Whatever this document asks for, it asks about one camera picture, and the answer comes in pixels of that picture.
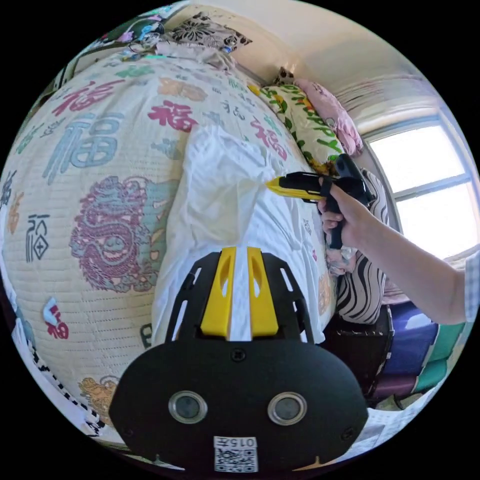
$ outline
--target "red fu character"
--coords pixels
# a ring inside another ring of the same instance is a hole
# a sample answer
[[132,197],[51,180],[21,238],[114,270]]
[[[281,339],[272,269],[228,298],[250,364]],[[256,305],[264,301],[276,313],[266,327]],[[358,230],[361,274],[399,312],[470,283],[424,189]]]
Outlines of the red fu character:
[[188,105],[179,105],[170,100],[164,100],[163,106],[153,106],[153,111],[148,114],[152,120],[158,120],[158,123],[165,127],[167,123],[175,130],[182,130],[183,132],[190,132],[194,125],[198,122],[189,115],[192,114],[192,109]]
[[262,127],[259,120],[255,117],[253,118],[255,120],[250,122],[250,125],[258,130],[255,136],[260,139],[267,148],[272,148],[275,152],[277,152],[281,159],[285,161],[287,159],[287,152],[279,144],[277,134],[273,130],[267,130],[265,132],[265,129]]
[[54,339],[66,340],[69,337],[69,328],[66,323],[60,320],[59,308],[56,305],[53,305],[50,308],[50,312],[57,319],[58,323],[52,325],[51,323],[45,322],[48,325],[48,334]]
[[70,107],[70,110],[72,112],[78,112],[79,110],[86,109],[90,105],[93,105],[109,97],[113,93],[113,85],[119,84],[124,81],[125,80],[109,81],[108,83],[103,83],[102,85],[96,86],[93,90],[90,90],[90,87],[95,85],[95,81],[91,80],[87,86],[81,88],[80,90],[73,91],[68,95],[65,95],[63,97],[65,101],[57,108],[55,108],[52,113],[55,114],[56,117],[58,117],[68,107]]

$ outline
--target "qr code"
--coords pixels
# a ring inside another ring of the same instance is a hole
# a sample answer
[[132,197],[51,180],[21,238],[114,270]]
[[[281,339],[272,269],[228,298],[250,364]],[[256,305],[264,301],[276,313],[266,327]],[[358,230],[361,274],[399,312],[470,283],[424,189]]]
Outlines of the qr code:
[[216,472],[257,472],[257,452],[255,450],[215,449]]
[[259,471],[256,439],[215,437],[214,449],[216,472]]

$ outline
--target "yellow bracket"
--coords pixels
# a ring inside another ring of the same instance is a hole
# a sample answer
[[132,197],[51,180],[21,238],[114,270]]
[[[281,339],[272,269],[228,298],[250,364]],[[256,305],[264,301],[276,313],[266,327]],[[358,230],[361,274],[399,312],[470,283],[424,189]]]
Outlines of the yellow bracket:
[[[267,272],[265,271],[262,251],[248,247],[248,283],[250,295],[250,329],[252,339],[270,337],[279,331],[274,301],[270,292]],[[258,284],[258,296],[255,295],[255,281]]]
[[[234,246],[224,248],[221,251],[210,296],[200,325],[200,330],[204,335],[229,339],[236,254],[237,248]],[[224,295],[223,290],[226,282],[228,284]]]
[[271,190],[274,194],[281,195],[282,197],[292,197],[294,199],[305,200],[321,200],[324,196],[320,196],[317,193],[309,193],[306,190],[297,190],[295,188],[283,188],[280,186],[280,177],[274,178],[268,181],[265,186]]

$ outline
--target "pink pillow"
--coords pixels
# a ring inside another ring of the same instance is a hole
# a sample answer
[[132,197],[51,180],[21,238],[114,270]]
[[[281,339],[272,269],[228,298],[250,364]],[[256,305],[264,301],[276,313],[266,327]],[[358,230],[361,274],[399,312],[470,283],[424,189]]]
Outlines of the pink pillow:
[[294,85],[302,89],[318,115],[335,133],[348,155],[360,155],[364,144],[354,121],[337,98],[326,88],[310,80],[299,78]]

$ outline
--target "window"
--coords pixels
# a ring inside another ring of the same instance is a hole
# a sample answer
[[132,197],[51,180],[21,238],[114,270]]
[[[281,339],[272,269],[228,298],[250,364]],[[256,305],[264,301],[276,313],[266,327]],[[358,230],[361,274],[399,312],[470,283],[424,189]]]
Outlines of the window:
[[396,206],[400,231],[439,258],[480,241],[478,195],[440,119],[376,132],[366,139]]

